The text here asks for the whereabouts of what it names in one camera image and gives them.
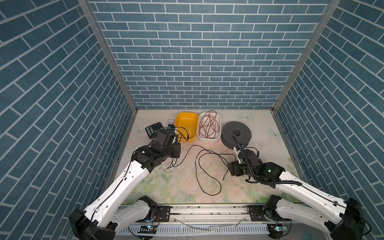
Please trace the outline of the grey perforated cable spool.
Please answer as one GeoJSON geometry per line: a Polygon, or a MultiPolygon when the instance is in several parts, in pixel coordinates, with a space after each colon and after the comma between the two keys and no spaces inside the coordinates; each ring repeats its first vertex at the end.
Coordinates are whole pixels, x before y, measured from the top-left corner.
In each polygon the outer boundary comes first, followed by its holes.
{"type": "Polygon", "coordinates": [[[228,122],[222,127],[221,141],[228,149],[237,147],[234,135],[240,145],[247,147],[252,138],[252,132],[248,126],[241,122],[228,122]]]}

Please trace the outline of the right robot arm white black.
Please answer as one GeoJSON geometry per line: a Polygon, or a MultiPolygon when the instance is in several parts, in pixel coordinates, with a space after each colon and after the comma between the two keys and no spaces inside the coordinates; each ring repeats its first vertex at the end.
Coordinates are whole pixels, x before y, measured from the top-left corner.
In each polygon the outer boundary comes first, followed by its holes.
{"type": "Polygon", "coordinates": [[[263,163],[258,154],[248,148],[234,147],[233,150],[237,159],[229,163],[232,176],[247,175],[247,183],[269,186],[304,203],[294,204],[271,195],[264,205],[267,219],[294,220],[323,231],[333,240],[361,240],[371,232],[371,225],[364,219],[359,201],[327,194],[275,163],[263,163]]]}

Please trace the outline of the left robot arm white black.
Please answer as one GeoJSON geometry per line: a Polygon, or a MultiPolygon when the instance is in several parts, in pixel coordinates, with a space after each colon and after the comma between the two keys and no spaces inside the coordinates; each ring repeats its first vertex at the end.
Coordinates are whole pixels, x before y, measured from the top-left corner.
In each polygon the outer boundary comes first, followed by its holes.
{"type": "Polygon", "coordinates": [[[181,144],[173,125],[162,128],[148,144],[137,148],[131,161],[116,180],[85,209],[69,216],[72,231],[79,240],[112,240],[117,232],[137,221],[152,222],[157,203],[148,196],[119,210],[133,189],[168,158],[178,158],[181,144]]]}

